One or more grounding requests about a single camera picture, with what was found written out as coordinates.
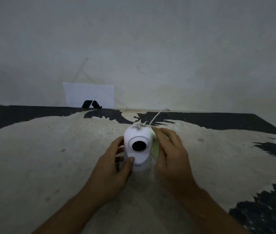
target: printed symbol on paper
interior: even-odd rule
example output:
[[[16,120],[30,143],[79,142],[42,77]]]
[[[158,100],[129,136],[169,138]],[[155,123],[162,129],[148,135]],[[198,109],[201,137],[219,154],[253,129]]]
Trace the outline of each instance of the printed symbol on paper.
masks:
[[[95,101],[95,100],[86,100],[83,103],[82,108],[89,108],[90,105],[92,105],[94,108],[102,108],[102,106],[100,106],[99,103],[97,103],[97,101]]]

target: finger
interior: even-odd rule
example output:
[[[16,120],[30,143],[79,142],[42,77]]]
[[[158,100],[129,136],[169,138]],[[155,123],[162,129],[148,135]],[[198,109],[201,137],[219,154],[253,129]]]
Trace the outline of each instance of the finger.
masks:
[[[177,133],[174,130],[170,130],[167,128],[159,129],[163,132],[164,135],[168,136],[169,140],[173,143],[173,145],[175,145],[176,147],[183,146],[179,135],[177,135]]]
[[[122,162],[124,160],[124,157],[116,157],[115,162]]]
[[[166,168],[166,155],[164,153],[163,147],[159,145],[159,157],[156,162],[156,169],[162,171],[165,168]]]
[[[166,152],[166,154],[171,154],[174,153],[174,150],[176,149],[175,146],[171,143],[171,141],[167,138],[166,135],[163,134],[163,132],[152,126],[152,130],[154,131],[154,133],[156,134],[156,137],[159,140],[160,145],[162,145],[164,151]]]
[[[118,147],[124,144],[124,136],[118,137],[114,140],[110,147],[106,150],[105,156],[111,157],[111,159],[115,159]]]
[[[119,153],[122,153],[122,152],[124,152],[124,147],[118,148],[116,154],[119,154]]]
[[[134,157],[130,157],[129,159],[127,159],[122,169],[118,172],[118,176],[122,181],[124,182],[126,181],[131,169],[133,168],[134,161],[135,161]]]

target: person's right hand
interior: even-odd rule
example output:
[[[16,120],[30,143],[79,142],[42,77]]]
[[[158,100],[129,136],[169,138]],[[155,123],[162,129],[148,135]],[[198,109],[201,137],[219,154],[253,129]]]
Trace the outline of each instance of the person's right hand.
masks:
[[[162,184],[179,201],[199,190],[192,175],[188,153],[179,135],[166,128],[152,126],[159,140],[156,169]]]

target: white cable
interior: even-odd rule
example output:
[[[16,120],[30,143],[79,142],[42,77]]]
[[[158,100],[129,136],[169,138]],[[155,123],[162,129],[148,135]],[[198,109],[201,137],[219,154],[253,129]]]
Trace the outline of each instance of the white cable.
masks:
[[[159,111],[159,113],[156,114],[156,116],[152,119],[152,121],[150,122],[149,126],[151,126],[151,123],[154,121],[154,119],[164,110],[170,111],[168,108],[162,109]]]

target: hand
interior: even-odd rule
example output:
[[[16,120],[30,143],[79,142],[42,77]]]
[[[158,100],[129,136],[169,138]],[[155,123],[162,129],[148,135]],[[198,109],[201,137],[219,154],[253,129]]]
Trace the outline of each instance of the hand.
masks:
[[[105,154],[99,158],[83,188],[88,193],[88,196],[91,196],[92,200],[96,202],[98,207],[116,198],[124,187],[133,167],[135,158],[130,157],[122,169],[116,172],[115,162],[123,159],[123,157],[116,157],[116,154],[124,151],[124,148],[119,148],[121,145],[124,145],[123,136],[114,140]]]
[[[162,184],[179,201],[198,190],[192,175],[188,153],[175,131],[152,126],[159,140],[156,169]]]

